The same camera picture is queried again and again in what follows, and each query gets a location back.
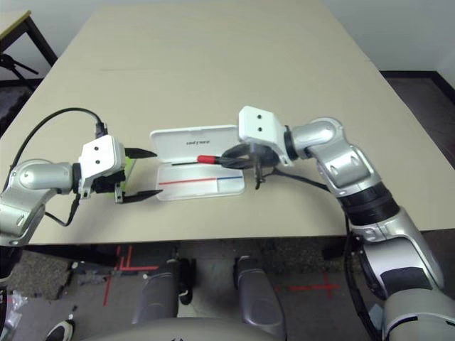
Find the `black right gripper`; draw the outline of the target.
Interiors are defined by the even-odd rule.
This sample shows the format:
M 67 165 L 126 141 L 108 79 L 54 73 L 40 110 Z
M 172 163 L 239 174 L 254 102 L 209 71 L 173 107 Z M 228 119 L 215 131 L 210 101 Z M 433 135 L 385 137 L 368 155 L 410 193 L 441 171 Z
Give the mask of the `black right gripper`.
M 221 166 L 224 168 L 252 169 L 256 189 L 259 189 L 265 181 L 263 168 L 273 168 L 280 162 L 275 151 L 259 144 L 238 144 L 225 151 L 222 157 L 229 158 L 221 162 Z

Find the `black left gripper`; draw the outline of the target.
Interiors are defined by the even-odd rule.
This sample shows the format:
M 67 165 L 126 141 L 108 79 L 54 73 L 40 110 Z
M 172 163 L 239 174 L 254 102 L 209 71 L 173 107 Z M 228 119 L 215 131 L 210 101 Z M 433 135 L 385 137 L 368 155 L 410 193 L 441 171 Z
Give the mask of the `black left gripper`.
M 130 159 L 155 158 L 157 155 L 152 151 L 141 148 L 125 148 L 125 156 Z M 93 181 L 93 191 L 96 193 L 113 193 L 117 204 L 129 204 L 141 202 L 158 195 L 162 190 L 140 191 L 133 195 L 123 192 L 122 183 L 126 180 L 124 171 L 119 171 L 108 176 L 101 176 Z

